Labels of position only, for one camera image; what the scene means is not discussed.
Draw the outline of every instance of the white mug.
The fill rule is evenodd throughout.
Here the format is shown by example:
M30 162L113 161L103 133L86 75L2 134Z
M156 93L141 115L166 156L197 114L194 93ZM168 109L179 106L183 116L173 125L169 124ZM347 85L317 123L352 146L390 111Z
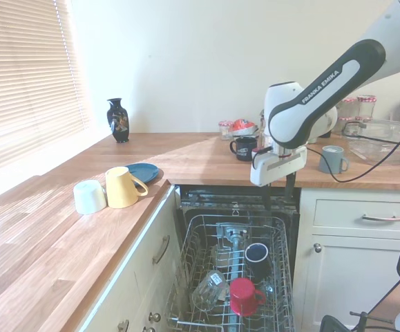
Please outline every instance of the white mug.
M97 180L86 180L74 186L75 209L80 214L90 214L106 207L103 187Z

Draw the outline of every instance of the yellow mug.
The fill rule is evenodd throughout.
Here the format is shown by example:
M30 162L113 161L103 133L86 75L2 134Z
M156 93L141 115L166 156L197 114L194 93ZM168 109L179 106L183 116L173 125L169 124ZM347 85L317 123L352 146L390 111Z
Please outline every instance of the yellow mug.
M109 207L126 208L135 204L138 196L146 196L149 193L148 187L134 177L125 166L111 168L105 173L105 177ZM139 192L133 181L141 185L144 192Z

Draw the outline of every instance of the decorative vase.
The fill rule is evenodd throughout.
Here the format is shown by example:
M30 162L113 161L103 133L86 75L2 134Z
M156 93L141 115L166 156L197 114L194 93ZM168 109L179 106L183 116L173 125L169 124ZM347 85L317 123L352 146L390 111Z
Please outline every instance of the decorative vase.
M126 109L120 104L121 100L121 98L108 99L111 108L107 113L112 136L118 143L124 143L129 140L129 117Z

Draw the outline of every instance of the gray mug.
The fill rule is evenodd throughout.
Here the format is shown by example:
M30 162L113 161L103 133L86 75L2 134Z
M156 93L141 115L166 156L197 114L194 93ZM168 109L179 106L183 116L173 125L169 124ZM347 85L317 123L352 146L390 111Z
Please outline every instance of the gray mug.
M327 164L329 164L333 174L340 174L349 169L350 163L347 158L344 158L344 149L342 147L337 147L336 145L323 147L323 156L327 160L327 163L323 157L321 157L318 167L321 172L330 174Z

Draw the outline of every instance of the wooden countertop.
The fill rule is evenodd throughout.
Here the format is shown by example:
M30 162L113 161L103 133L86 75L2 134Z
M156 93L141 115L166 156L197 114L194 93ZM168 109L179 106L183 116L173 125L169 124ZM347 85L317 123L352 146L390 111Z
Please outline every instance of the wooden countertop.
M338 144L330 139L311 147ZM0 331L73 331L126 254L169 184L250 185L249 163L236 160L215 133L133 134L117 144L107 137L43 176L0 196ZM370 166L351 158L356 176ZM317 171L309 152L297 187L400 190L400 166L381 166L353 183L335 183ZM146 162L161 171L150 194L130 208L81 216L73 186L104 183L114 166ZM273 185L282 186L284 180Z

